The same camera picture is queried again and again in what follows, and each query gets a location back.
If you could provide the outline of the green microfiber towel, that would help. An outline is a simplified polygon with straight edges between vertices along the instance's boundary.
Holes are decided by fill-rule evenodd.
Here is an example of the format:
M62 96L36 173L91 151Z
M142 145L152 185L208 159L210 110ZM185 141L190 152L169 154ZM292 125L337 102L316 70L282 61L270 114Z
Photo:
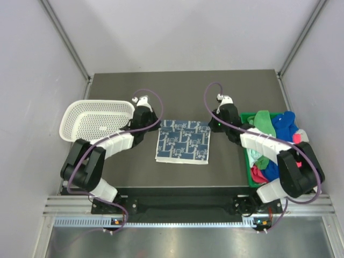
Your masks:
M267 110L258 111L256 115L248 117L247 121L250 125L254 125L262 133L276 137L276 131L271 122L269 111Z

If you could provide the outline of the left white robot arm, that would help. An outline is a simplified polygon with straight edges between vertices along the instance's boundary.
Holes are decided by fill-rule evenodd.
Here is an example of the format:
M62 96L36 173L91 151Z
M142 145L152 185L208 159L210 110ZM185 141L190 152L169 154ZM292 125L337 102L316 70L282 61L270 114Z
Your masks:
M160 128L160 121L153 109L138 106L133 118L115 134L90 141L78 139L61 168L60 176L65 181L103 200L103 206L110 213L121 209L122 201L118 190L102 178L104 161L122 151L134 148L144 139L144 135Z

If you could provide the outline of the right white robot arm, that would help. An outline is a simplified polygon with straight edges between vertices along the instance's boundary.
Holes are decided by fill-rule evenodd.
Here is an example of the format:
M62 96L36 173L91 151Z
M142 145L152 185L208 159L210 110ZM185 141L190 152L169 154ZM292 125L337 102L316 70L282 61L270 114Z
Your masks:
M252 195L251 207L258 213L270 207L272 201L293 198L319 188L325 174L308 142L295 143L296 128L283 136L276 130L275 118L268 111L259 111L245 120L239 117L234 104L224 104L211 112L209 126L214 132L224 132L229 141L258 153L253 163L265 160L262 173L268 182Z

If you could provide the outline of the blue white patterned towel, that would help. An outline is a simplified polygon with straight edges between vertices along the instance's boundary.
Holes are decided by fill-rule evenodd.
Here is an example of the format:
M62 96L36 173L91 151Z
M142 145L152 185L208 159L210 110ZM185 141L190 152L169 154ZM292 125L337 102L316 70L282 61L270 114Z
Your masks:
M155 160L173 164L208 164L210 135L207 122L163 120Z

